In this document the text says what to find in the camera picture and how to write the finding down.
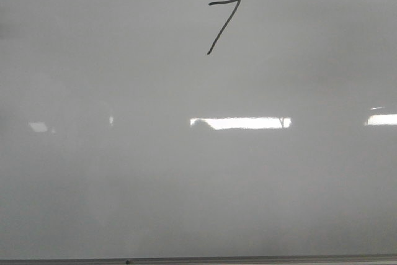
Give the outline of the grey aluminium whiteboard frame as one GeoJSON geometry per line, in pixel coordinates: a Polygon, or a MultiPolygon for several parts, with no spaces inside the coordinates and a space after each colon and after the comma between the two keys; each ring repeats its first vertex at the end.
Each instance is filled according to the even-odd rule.
{"type": "Polygon", "coordinates": [[[396,264],[395,254],[186,258],[2,259],[1,264],[396,264]]]}

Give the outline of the black drawn number seven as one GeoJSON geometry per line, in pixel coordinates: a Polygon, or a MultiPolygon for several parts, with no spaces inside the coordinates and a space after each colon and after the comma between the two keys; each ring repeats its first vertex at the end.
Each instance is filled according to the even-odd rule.
{"type": "Polygon", "coordinates": [[[228,24],[230,23],[230,21],[232,20],[234,15],[236,14],[236,11],[238,10],[239,5],[241,4],[241,0],[212,1],[212,2],[208,3],[209,6],[217,6],[217,5],[231,4],[231,3],[234,3],[234,8],[231,11],[229,17],[226,19],[226,21],[223,24],[223,26],[221,27],[221,29],[218,32],[217,36],[213,40],[210,48],[208,49],[207,55],[210,55],[212,53],[212,51],[215,48],[217,42],[219,41],[220,37],[222,36],[223,32],[225,31],[226,27],[228,26],[228,24]]]}

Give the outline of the white glossy whiteboard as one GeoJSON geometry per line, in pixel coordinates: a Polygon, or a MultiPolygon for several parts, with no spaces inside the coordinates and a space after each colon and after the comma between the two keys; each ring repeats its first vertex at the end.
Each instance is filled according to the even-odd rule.
{"type": "Polygon", "coordinates": [[[396,253],[396,0],[1,0],[1,257],[396,253]]]}

